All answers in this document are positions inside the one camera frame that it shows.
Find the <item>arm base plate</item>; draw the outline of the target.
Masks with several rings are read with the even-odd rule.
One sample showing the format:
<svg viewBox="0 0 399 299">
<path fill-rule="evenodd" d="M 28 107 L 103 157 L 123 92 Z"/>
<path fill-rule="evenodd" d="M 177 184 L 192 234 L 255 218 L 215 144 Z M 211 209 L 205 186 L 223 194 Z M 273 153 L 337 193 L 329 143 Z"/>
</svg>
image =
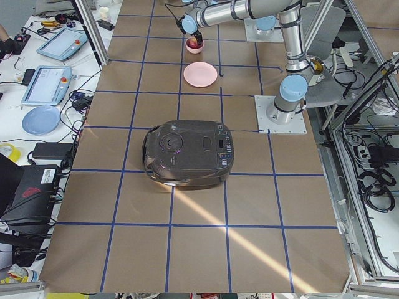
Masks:
<svg viewBox="0 0 399 299">
<path fill-rule="evenodd" d="M 258 28 L 254 19 L 245 19 L 244 28 L 248 42 L 283 43 L 284 41 L 278 19 L 275 20 L 274 26 L 269 30 Z"/>
<path fill-rule="evenodd" d="M 260 133 L 305 135 L 304 116 L 297 105 L 293 112 L 282 112 L 275 107 L 274 95 L 255 95 L 257 125 Z"/>
</svg>

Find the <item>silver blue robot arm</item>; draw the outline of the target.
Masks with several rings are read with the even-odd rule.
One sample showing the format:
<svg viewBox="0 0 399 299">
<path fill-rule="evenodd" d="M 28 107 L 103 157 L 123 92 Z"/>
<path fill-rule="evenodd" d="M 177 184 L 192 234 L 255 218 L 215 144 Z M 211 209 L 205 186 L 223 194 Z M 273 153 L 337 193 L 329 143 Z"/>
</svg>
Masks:
<svg viewBox="0 0 399 299">
<path fill-rule="evenodd" d="M 185 1 L 190 6 L 181 17 L 175 17 L 183 34 L 195 36 L 199 42 L 201 28 L 232 20 L 252 19 L 259 22 L 270 16 L 278 18 L 286 55 L 286 77 L 280 83 L 279 93 L 266 108 L 267 118 L 285 125 L 297 114 L 297 106 L 308 91 L 314 71 L 307 59 L 302 41 L 301 1 Z"/>
</svg>

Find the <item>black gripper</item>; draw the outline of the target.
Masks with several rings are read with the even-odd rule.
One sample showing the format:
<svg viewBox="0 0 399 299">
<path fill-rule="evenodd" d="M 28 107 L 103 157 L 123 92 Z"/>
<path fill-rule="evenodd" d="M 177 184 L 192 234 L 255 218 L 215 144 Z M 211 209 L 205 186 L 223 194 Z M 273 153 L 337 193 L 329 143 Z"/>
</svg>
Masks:
<svg viewBox="0 0 399 299">
<path fill-rule="evenodd" d="M 203 43 L 202 33 L 198 31 L 197 22 L 191 16 L 184 15 L 180 18 L 176 18 L 175 22 L 183 35 L 194 34 L 197 44 Z"/>
</svg>

